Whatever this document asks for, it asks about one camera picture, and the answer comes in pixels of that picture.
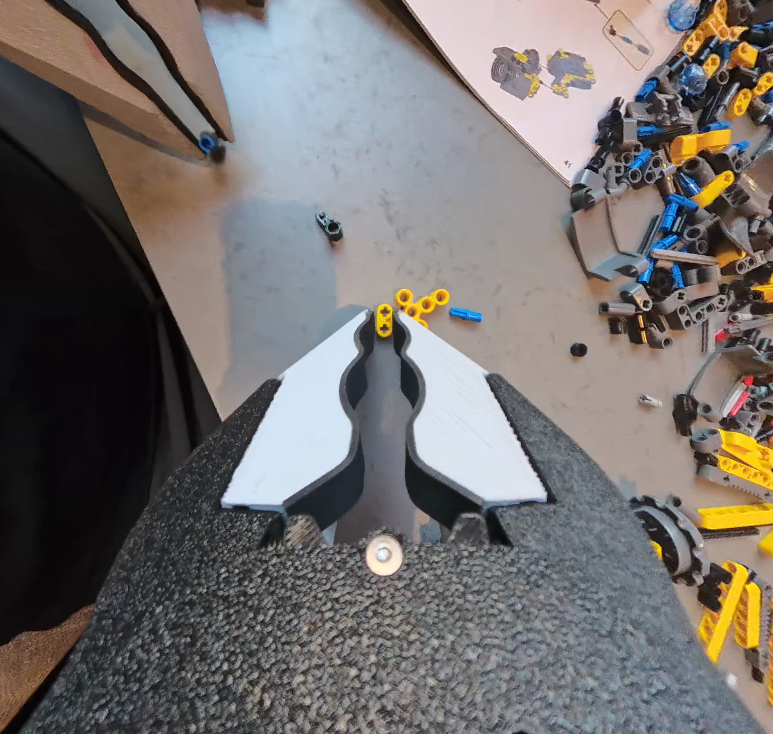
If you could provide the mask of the white building instruction booklet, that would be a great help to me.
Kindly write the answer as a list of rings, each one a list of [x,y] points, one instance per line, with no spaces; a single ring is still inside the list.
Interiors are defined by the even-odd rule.
[[[566,184],[597,121],[666,62],[675,0],[401,0],[469,89]]]

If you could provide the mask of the grey desk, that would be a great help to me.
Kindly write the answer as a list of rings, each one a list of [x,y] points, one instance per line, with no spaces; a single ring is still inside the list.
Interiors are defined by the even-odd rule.
[[[360,307],[446,288],[430,329],[502,375],[624,495],[753,502],[694,478],[672,396],[702,362],[611,335],[566,235],[567,189],[451,73],[399,0],[198,0],[235,142],[178,158],[84,110],[221,419]],[[339,221],[332,245],[314,215]],[[572,343],[588,346],[573,358]],[[651,395],[662,408],[641,406]]]

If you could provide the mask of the person's dark clothing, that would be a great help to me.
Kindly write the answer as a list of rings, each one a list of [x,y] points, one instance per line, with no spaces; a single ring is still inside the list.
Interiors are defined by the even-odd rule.
[[[1,632],[94,602],[220,418],[79,101],[2,59]]]

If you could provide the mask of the grey and black toy wheel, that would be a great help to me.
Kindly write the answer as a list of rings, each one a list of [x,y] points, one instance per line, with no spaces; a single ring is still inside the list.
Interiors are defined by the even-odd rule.
[[[673,583],[699,586],[710,574],[703,536],[698,526],[675,495],[663,498],[642,495],[629,499],[652,544],[660,549],[660,558]]]

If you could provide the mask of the pile of toy brick parts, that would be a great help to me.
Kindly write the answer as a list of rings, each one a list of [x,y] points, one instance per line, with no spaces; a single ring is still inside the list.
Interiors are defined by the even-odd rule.
[[[687,513],[703,542],[766,535],[771,558],[771,189],[752,169],[771,155],[771,0],[701,0],[695,27],[637,91],[597,122],[595,151],[571,185],[572,230],[601,209],[612,252],[585,273],[624,275],[599,304],[612,334],[664,350],[697,330],[707,354],[674,395],[677,434],[697,479],[753,498]],[[677,80],[703,66],[706,91]],[[771,698],[771,584],[739,562],[710,562],[697,588],[698,637],[718,662],[729,636]]]

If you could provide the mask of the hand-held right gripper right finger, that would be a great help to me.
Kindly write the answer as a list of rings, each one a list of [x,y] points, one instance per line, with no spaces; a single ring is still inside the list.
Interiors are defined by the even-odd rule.
[[[405,480],[411,501],[450,529],[460,515],[546,504],[550,492],[489,383],[489,373],[407,314],[393,344],[411,404]]]

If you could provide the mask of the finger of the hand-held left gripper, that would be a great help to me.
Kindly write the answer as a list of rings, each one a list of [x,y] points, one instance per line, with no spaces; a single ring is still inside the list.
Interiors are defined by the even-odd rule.
[[[228,142],[233,125],[196,0],[117,0],[159,49],[192,103]]]
[[[120,77],[91,37],[46,0],[1,0],[1,53],[113,120],[125,134],[180,156],[204,158],[152,101]]]

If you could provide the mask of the transparent blue round plate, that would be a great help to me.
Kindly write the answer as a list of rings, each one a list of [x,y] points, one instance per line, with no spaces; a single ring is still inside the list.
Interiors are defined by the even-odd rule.
[[[666,25],[675,33],[686,33],[695,27],[701,0],[673,0],[666,11]]]

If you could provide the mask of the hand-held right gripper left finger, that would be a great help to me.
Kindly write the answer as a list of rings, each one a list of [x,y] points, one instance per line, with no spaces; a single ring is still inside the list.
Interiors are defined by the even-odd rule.
[[[375,315],[362,309],[278,378],[223,509],[308,515],[326,529],[355,505],[365,473],[356,409],[374,340]]]

